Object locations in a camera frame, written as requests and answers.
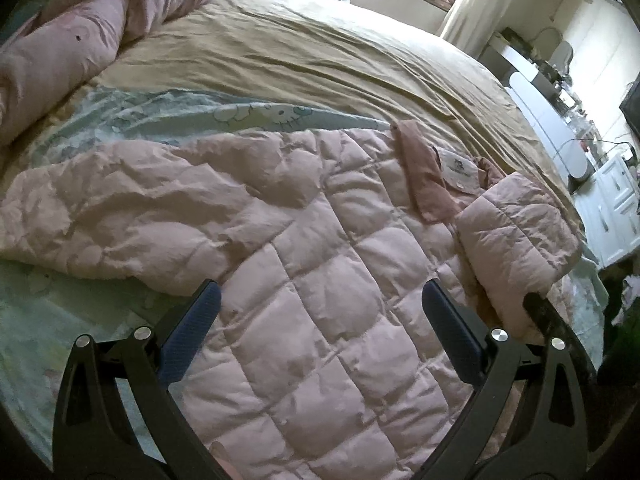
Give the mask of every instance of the blue gripper pad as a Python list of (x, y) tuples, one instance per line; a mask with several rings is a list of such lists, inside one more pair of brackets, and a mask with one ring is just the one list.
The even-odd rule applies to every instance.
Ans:
[(222, 295), (216, 282), (201, 287), (184, 317), (160, 349), (158, 383), (168, 387), (180, 381), (220, 312)]
[(488, 329), (475, 312), (471, 310), (464, 312), (463, 317), (458, 311), (459, 308), (464, 307), (456, 306), (454, 300), (437, 280), (431, 280), (424, 285), (422, 309), (431, 323), (431, 327), (438, 336), (460, 380), (479, 388), (486, 379), (484, 371), (486, 352), (484, 351), (484, 342), (478, 341), (467, 321), (471, 322), (476, 330), (479, 327)]

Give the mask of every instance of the white drawer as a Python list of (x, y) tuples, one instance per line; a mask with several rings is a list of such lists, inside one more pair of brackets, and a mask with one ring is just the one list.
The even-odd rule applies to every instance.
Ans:
[(638, 197), (634, 193), (614, 211), (617, 228), (628, 247), (628, 252), (640, 246), (640, 216), (638, 216)]
[(634, 193), (631, 173), (621, 157), (614, 157), (598, 171), (597, 180), (611, 208), (619, 208)]
[(602, 190), (593, 177), (574, 195), (575, 208), (584, 223), (587, 243), (600, 260), (600, 268), (616, 263), (626, 254), (614, 212), (603, 200)]

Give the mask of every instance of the beige bed sheet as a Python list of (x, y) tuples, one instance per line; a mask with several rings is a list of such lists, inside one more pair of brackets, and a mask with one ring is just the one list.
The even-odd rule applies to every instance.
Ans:
[(418, 119), (430, 141), (538, 177), (579, 222), (539, 139), (500, 83), (445, 41), (333, 0), (214, 0), (120, 53), (18, 142), (19, 153), (88, 89), (213, 90), (329, 107), (386, 121)]

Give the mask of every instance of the white curtain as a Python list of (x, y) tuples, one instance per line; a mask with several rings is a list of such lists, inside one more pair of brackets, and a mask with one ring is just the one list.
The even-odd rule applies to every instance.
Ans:
[(440, 37), (478, 58), (512, 0), (456, 0)]

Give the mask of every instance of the green patterned bedding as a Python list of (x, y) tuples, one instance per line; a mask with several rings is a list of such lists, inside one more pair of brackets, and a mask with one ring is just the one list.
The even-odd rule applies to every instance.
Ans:
[[(67, 122), (31, 145), (24, 165), (56, 163), (100, 142), (148, 139), (178, 145), (199, 136), (248, 128), (386, 130), (388, 124), (215, 92), (97, 88)], [(97, 340), (121, 338), (141, 324), (155, 324), (177, 301), (181, 299), (153, 292), (133, 279), (79, 280), (0, 260), (0, 402), (45, 463), (51, 465), (55, 402), (75, 338), (83, 333)], [(130, 390), (124, 390), (123, 399), (135, 413)], [(132, 423), (143, 449), (160, 458), (139, 414)]]

